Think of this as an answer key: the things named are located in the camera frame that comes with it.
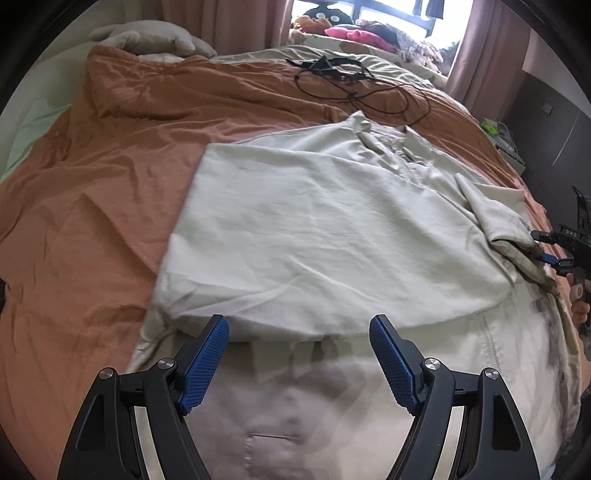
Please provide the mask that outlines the person right hand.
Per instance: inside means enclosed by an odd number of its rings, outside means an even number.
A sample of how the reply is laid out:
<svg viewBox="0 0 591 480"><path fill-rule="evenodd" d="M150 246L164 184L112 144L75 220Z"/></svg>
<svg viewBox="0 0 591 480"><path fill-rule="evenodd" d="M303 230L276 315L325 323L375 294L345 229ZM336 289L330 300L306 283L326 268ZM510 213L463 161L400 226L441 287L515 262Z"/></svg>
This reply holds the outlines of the person right hand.
<svg viewBox="0 0 591 480"><path fill-rule="evenodd" d="M570 285L571 316L576 329L579 329L587 321L590 314L590 304L584 301L584 292L590 290L590 282L585 285L577 283L573 274L567 275Z"/></svg>

